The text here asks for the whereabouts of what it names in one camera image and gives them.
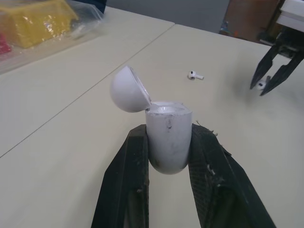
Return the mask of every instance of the earbud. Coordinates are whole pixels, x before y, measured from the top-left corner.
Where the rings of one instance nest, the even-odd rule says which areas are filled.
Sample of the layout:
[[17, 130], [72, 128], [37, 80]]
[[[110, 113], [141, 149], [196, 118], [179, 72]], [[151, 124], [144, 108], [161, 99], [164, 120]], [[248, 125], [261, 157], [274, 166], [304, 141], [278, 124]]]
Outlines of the earbud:
[[259, 82], [256, 85], [257, 90], [264, 90], [266, 87], [266, 81], [264, 80], [259, 80]]
[[188, 74], [188, 78], [189, 78], [190, 80], [194, 80], [195, 78], [198, 78], [198, 79], [200, 79], [200, 80], [203, 80], [203, 79], [204, 79], [203, 76], [200, 76], [200, 75], [196, 74], [195, 71], [190, 71], [189, 74]]

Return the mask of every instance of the white table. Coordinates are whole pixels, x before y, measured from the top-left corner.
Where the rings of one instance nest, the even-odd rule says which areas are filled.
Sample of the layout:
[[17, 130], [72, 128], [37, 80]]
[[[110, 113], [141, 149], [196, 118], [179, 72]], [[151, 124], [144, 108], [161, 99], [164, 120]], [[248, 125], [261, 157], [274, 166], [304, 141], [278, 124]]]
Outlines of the white table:
[[0, 156], [173, 23], [106, 8], [101, 36], [0, 76]]
[[[249, 85], [269, 47], [175, 25], [127, 61], [152, 100], [183, 102], [246, 170], [278, 228], [304, 225], [301, 64], [259, 97]], [[275, 59], [272, 75], [287, 59]], [[104, 172], [144, 112], [114, 106], [115, 70], [0, 159], [1, 227], [89, 228]], [[190, 81], [195, 70], [204, 81]], [[150, 168], [150, 227], [197, 228], [188, 168]]]

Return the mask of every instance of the red object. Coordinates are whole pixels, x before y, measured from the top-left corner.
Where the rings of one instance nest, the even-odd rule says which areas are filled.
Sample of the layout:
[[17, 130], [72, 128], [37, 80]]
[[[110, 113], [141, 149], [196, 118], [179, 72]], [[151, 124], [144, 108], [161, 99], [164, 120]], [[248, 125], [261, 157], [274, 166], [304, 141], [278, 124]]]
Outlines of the red object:
[[0, 54], [11, 52], [10, 46], [7, 44], [3, 34], [0, 34]]

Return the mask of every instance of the yellow sponge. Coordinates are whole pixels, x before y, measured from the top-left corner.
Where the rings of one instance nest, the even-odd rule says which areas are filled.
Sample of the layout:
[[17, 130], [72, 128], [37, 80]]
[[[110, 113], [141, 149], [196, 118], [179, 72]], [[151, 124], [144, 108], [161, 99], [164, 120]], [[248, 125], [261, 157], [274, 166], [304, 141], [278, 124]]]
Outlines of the yellow sponge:
[[78, 16], [65, 0], [0, 1], [0, 33], [23, 48], [70, 31], [72, 20]]

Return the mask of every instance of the plastic bag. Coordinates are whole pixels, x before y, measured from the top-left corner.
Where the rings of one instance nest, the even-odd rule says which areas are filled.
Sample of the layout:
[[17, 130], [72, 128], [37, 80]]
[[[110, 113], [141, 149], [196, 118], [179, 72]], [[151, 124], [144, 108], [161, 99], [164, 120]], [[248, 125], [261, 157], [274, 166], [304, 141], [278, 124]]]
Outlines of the plastic bag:
[[102, 17], [72, 0], [0, 0], [0, 74], [96, 38]]

